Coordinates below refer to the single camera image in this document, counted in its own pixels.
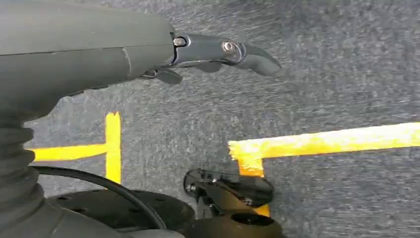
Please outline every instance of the yellow floor marking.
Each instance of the yellow floor marking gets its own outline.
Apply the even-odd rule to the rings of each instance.
[[[39,161],[69,161],[85,157],[104,154],[107,152],[105,144],[77,145],[67,147],[38,148],[35,152],[35,162]]]
[[[106,177],[121,183],[121,118],[119,113],[106,116]]]
[[[420,122],[229,142],[240,173],[261,177],[264,158],[413,146],[420,146]]]
[[[35,152],[35,162],[72,161],[106,153],[106,177],[114,182],[121,183],[121,118],[119,113],[110,113],[106,116],[105,134],[105,144],[30,150]]]

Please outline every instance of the black plastic part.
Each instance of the black plastic part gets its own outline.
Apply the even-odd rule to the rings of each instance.
[[[185,232],[194,221],[194,210],[179,199],[140,190],[133,192],[160,215],[169,230]],[[50,197],[48,201],[93,218],[119,232],[154,229],[153,222],[144,211],[109,190],[62,194]]]
[[[206,170],[191,170],[184,178],[184,189],[190,196],[197,195],[188,187],[198,181],[215,182],[251,207],[260,207],[273,200],[274,187],[266,179],[253,176],[232,175]]]
[[[184,188],[198,203],[198,220],[183,233],[186,238],[285,237],[280,224],[245,204],[250,199],[261,204],[272,199],[272,186],[263,178],[192,170],[185,176]],[[268,195],[266,200],[261,194]]]
[[[143,215],[147,216],[150,221],[153,222],[154,229],[166,229],[166,224],[163,222],[159,214],[151,208],[148,204],[144,203],[136,194],[127,189],[124,186],[121,186],[109,179],[104,177],[91,174],[84,171],[67,169],[67,168],[57,168],[57,167],[48,167],[48,166],[32,166],[42,175],[55,175],[55,176],[64,176],[69,178],[81,179],[88,181],[99,186],[103,186],[112,192],[123,197],[127,201],[131,202],[138,210],[143,211]]]

